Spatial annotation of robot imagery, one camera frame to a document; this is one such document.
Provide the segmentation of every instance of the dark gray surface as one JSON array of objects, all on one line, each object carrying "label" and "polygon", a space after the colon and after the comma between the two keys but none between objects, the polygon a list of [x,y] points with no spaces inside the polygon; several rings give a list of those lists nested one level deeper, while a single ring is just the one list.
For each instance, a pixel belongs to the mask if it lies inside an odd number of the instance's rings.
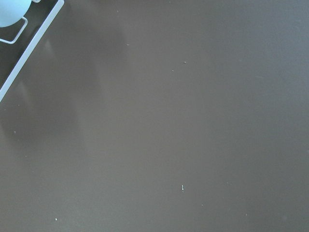
[{"label": "dark gray surface", "polygon": [[309,231],[308,12],[67,1],[0,105],[1,231]]}]

